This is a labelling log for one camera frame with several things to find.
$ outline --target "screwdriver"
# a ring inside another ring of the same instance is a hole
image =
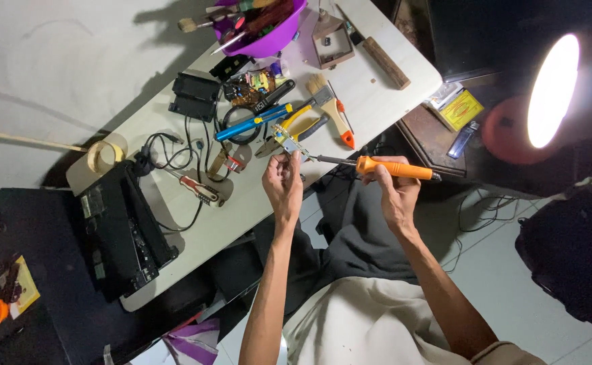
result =
[[[421,180],[431,180],[440,182],[442,178],[437,172],[433,172],[431,169],[421,168],[418,166],[412,166],[409,164],[402,164],[399,162],[381,162],[375,161],[368,156],[360,156],[358,160],[344,160],[335,159],[334,157],[318,156],[316,160],[320,162],[332,162],[333,164],[344,164],[351,165],[357,168],[357,172],[360,174],[367,174],[373,172],[377,165],[384,165],[386,170],[392,175],[397,177],[412,177],[419,178]]]
[[[178,178],[178,182],[181,185],[193,192],[195,196],[205,204],[210,205],[213,208],[219,208],[220,206],[224,205],[224,202],[226,202],[226,200],[224,200],[224,198],[221,196],[221,194],[219,194],[217,190],[209,187],[208,185],[203,185],[199,181],[194,180],[193,178],[189,178],[185,175],[180,175],[176,171],[166,171]]]

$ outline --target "white wall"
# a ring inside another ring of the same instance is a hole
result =
[[[180,18],[214,0],[0,0],[0,132],[81,144],[112,130],[215,41]],[[38,187],[64,151],[0,144],[0,188]]]

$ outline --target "wooden stick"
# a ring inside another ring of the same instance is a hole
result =
[[[411,84],[411,80],[404,75],[402,69],[384,52],[373,37],[368,37],[363,42],[363,48],[377,62],[379,67],[386,72],[386,75],[395,82],[399,90],[404,90],[405,87]]]
[[[55,143],[55,142],[47,142],[47,141],[33,140],[32,138],[19,137],[19,136],[10,136],[10,135],[5,135],[3,133],[0,133],[0,138],[1,139],[4,139],[4,140],[11,140],[11,141],[25,142],[25,143],[30,143],[30,144],[45,145],[45,146],[49,146],[49,147],[57,147],[57,148],[71,149],[73,151],[78,151],[78,152],[87,152],[88,151],[88,149],[86,149],[86,148],[82,148],[82,147],[78,147],[78,146],[74,146],[74,145],[58,144],[58,143]]]

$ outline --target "white shirt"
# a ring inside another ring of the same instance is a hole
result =
[[[420,286],[381,278],[342,278],[285,324],[288,362],[298,365],[544,365],[509,342],[471,361],[449,351]]]

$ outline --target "pliers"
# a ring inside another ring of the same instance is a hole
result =
[[[279,124],[282,129],[287,130],[289,126],[298,119],[304,112],[311,109],[313,106],[316,105],[316,101],[314,98],[310,98],[307,100],[303,105],[301,105],[298,109],[293,111],[290,115],[287,116],[283,122]],[[305,128],[303,131],[299,133],[292,134],[291,136],[295,139],[295,142],[302,142],[309,136],[313,135],[319,128],[321,128],[325,123],[330,120],[330,115],[327,113],[323,113],[320,118],[316,119],[309,127]],[[262,159],[263,157],[267,157],[273,154],[277,149],[279,149],[282,145],[280,143],[281,138],[280,136],[276,136],[274,133],[273,137],[270,137],[264,145],[262,145],[259,150],[255,153],[255,157]]]

